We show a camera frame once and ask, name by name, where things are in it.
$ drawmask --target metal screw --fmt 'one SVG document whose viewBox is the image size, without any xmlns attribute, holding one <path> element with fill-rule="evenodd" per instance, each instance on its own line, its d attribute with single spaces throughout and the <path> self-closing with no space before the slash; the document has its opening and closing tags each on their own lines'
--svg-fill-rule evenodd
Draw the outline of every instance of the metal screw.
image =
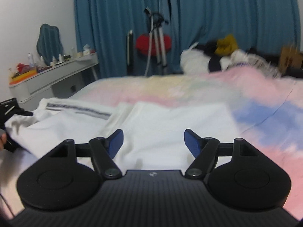
<svg viewBox="0 0 303 227">
<path fill-rule="evenodd" d="M 116 168 L 110 168 L 105 171 L 105 175 L 107 175 L 109 177 L 115 177 L 115 176 L 118 176 L 119 174 L 120 174 L 120 171 Z"/>
<path fill-rule="evenodd" d="M 202 171 L 198 168 L 192 168 L 187 171 L 187 174 L 191 177 L 199 177 L 202 174 Z"/>
</svg>

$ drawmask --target black cable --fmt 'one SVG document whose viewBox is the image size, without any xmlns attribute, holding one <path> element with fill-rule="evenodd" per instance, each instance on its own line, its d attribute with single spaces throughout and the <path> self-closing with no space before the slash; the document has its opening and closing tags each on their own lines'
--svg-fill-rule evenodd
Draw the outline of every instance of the black cable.
<svg viewBox="0 0 303 227">
<path fill-rule="evenodd" d="M 8 210 L 10 211 L 11 215 L 15 217 L 13 210 L 11 209 L 11 206 L 8 204 L 7 200 L 3 197 L 3 195 L 0 193 L 0 197 L 2 198 L 3 202 L 7 206 Z"/>
</svg>

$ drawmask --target yellow cloth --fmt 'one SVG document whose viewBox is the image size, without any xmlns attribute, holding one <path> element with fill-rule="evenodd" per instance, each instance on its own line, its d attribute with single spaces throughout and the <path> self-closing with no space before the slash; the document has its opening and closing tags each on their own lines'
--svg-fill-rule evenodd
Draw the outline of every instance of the yellow cloth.
<svg viewBox="0 0 303 227">
<path fill-rule="evenodd" d="M 223 39 L 218 39 L 215 54 L 220 56 L 231 55 L 238 48 L 237 40 L 232 34 L 229 34 Z"/>
</svg>

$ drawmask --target bed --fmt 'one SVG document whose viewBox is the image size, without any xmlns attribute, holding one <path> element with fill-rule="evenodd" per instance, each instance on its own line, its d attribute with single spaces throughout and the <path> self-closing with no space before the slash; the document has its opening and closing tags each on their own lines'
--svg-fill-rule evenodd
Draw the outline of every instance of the bed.
<svg viewBox="0 0 303 227">
<path fill-rule="evenodd" d="M 281 166 L 292 180 L 284 205 L 303 217 L 303 82 L 292 78 L 269 79 L 250 67 L 195 76 L 111 78 L 96 81 L 71 100 L 116 107 L 120 103 L 156 103 L 169 108 L 224 103 L 239 135 Z M 14 214 L 22 210 L 15 190 L 18 176 L 37 160 L 25 150 L 2 152 L 1 193 Z M 8 216 L 10 211 L 3 205 Z"/>
</svg>

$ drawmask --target red cushion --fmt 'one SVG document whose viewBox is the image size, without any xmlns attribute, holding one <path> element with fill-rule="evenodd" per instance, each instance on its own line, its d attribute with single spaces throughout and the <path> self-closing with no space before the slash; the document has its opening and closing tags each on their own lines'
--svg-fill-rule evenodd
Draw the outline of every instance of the red cushion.
<svg viewBox="0 0 303 227">
<path fill-rule="evenodd" d="M 160 46 L 160 39 L 159 40 L 159 52 L 161 54 L 161 46 Z M 149 34 L 142 34 L 140 37 L 138 37 L 136 41 L 136 49 L 139 50 L 142 54 L 148 55 L 148 43 L 149 43 Z M 165 50 L 168 52 L 172 48 L 172 39 L 168 35 L 164 35 L 164 44 L 165 44 Z M 156 56 L 156 46 L 155 46 L 155 39 L 152 38 L 152 44 L 151 44 L 151 55 Z"/>
</svg>

